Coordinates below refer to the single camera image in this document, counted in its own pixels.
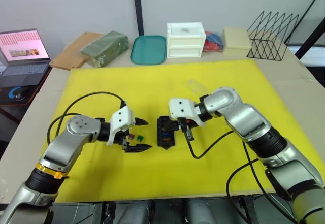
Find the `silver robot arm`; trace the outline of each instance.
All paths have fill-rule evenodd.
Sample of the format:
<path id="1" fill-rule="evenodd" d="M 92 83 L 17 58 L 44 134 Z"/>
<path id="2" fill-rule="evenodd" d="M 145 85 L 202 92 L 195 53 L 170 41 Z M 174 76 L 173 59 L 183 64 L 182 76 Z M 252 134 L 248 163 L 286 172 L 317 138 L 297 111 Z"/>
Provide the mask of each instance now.
<path id="1" fill-rule="evenodd" d="M 145 120 L 135 118 L 128 106 L 115 112 L 109 123 L 84 115 L 68 120 L 66 129 L 50 143 L 30 177 L 20 186 L 0 217 L 0 224 L 51 223 L 53 213 L 49 207 L 84 144 L 98 140 L 107 142 L 107 145 L 118 143 L 125 152 L 141 152 L 151 146 L 130 146 L 125 136 L 130 127 L 146 124 Z"/>
<path id="2" fill-rule="evenodd" d="M 242 103 L 233 88 L 221 87 L 213 94 L 201 97 L 199 103 L 171 99 L 169 109 L 173 119 L 180 121 L 180 118 L 186 118 L 198 126 L 204 126 L 213 117 L 223 116 L 233 131 L 267 167 L 266 176 L 276 192 L 293 200 L 298 223 L 324 223 L 325 190 L 319 172 L 256 108 Z M 182 130 L 186 130 L 186 135 L 191 140 L 190 127 Z"/>

